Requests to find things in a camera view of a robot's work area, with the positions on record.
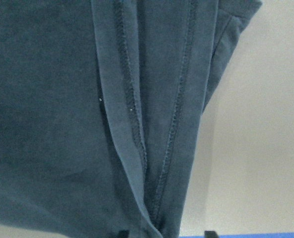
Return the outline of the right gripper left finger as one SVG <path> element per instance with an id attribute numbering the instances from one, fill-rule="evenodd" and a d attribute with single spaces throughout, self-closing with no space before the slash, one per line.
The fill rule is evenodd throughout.
<path id="1" fill-rule="evenodd" d="M 121 230 L 117 234 L 117 238 L 129 238 L 130 231 L 129 230 Z"/>

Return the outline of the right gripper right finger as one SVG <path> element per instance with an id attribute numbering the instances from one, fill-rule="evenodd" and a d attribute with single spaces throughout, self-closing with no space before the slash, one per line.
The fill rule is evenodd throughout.
<path id="1" fill-rule="evenodd" d="M 218 238 L 216 231 L 204 231 L 204 238 Z"/>

